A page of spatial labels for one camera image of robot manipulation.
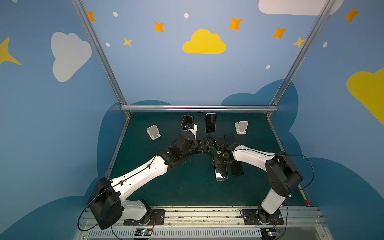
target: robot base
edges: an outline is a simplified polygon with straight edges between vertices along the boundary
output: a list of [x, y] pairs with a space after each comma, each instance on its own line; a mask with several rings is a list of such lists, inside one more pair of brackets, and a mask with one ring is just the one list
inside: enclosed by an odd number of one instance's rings
[[281, 215], [281, 211], [277, 210], [274, 214], [268, 217], [265, 221], [265, 217], [258, 214], [258, 209], [242, 209], [245, 225], [274, 225], [274, 219], [277, 221], [277, 225], [283, 225], [284, 220]]

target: black mounting plate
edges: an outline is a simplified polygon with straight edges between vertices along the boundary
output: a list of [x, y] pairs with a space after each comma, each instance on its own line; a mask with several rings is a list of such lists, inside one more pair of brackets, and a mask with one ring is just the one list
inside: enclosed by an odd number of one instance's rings
[[[243, 215], [245, 225], [263, 225], [258, 220], [257, 209], [242, 209], [241, 214]], [[283, 216], [281, 215], [280, 210], [277, 210], [271, 216], [271, 219], [272, 219], [272, 221], [270, 223], [268, 223], [268, 225], [274, 225], [275, 224], [274, 219], [276, 219], [277, 225], [283, 225], [284, 224]]]
[[[153, 209], [151, 217], [153, 217], [156, 220], [156, 226], [158, 225], [164, 225], [164, 209]], [[153, 226], [153, 218], [149, 219], [149, 223], [147, 223], [147, 226]], [[125, 226], [139, 226], [140, 224], [138, 221], [133, 219], [125, 219], [124, 220]]]

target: smartphone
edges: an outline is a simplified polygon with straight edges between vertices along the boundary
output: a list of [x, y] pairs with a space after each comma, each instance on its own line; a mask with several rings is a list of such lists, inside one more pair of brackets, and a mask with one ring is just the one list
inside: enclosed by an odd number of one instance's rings
[[207, 113], [205, 116], [205, 132], [216, 132], [216, 113]]
[[190, 116], [190, 115], [183, 115], [183, 119], [182, 119], [182, 126], [183, 126], [183, 131], [186, 130], [185, 126], [188, 124], [188, 123], [193, 123], [193, 116]]
[[215, 165], [215, 178], [216, 178], [216, 181], [225, 181], [228, 179], [226, 164]]

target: dark green table surface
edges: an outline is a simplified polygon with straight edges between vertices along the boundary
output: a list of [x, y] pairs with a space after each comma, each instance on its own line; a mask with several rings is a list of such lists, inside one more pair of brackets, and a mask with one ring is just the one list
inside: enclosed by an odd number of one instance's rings
[[[207, 137], [205, 114], [193, 113], [197, 139]], [[133, 113], [110, 179], [119, 177], [149, 161], [158, 150], [170, 145], [180, 131], [185, 113]], [[237, 135], [235, 122], [248, 121], [246, 135]], [[161, 137], [152, 140], [148, 127], [156, 124]], [[278, 152], [279, 146], [263, 113], [217, 113], [216, 133], [234, 133], [236, 142], [247, 147]], [[144, 199], [149, 205], [259, 205], [270, 189], [266, 172], [242, 163], [244, 176], [216, 181], [211, 154], [194, 154], [190, 161], [161, 175], [135, 191], [129, 200]], [[305, 205], [299, 192], [286, 200], [290, 206]]]

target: blue wall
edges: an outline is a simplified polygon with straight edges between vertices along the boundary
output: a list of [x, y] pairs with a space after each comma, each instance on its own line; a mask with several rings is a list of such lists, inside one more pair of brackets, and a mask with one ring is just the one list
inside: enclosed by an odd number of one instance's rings
[[69, 0], [0, 2], [0, 239], [71, 239], [126, 116], [94, 51], [66, 82], [55, 32], [90, 42]]
[[[266, 14], [253, 0], [84, 0], [84, 5], [93, 12], [92, 24], [128, 104], [269, 105], [270, 99], [233, 95], [255, 94], [284, 78], [299, 51], [292, 44], [305, 39], [316, 19]], [[243, 19], [238, 31], [228, 30], [231, 18]], [[164, 23], [164, 32], [155, 32], [154, 22]], [[277, 27], [287, 30], [272, 39]], [[225, 52], [184, 52], [183, 44], [201, 28], [218, 34]], [[123, 45], [124, 38], [132, 40], [131, 47]]]
[[[310, 157], [316, 177], [304, 192], [319, 206], [335, 240], [384, 239], [384, 229], [373, 220], [384, 215], [384, 125], [346, 85], [356, 72], [384, 68], [383, 7], [380, 0], [344, 0], [271, 116], [284, 149]], [[343, 19], [352, 8], [360, 13], [349, 23]], [[295, 161], [305, 185], [310, 166]], [[367, 229], [373, 233], [367, 235]]]

